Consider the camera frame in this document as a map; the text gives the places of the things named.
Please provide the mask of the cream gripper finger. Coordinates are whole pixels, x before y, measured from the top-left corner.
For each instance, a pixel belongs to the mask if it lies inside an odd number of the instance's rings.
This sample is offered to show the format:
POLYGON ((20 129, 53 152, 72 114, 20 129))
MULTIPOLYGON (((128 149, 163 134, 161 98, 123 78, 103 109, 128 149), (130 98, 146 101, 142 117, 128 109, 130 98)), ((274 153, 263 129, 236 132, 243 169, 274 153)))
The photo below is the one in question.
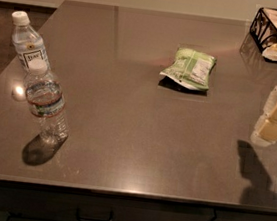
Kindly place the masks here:
POLYGON ((261 115, 250 138, 259 147, 275 144, 277 141, 277 123, 272 122, 267 116, 261 115))

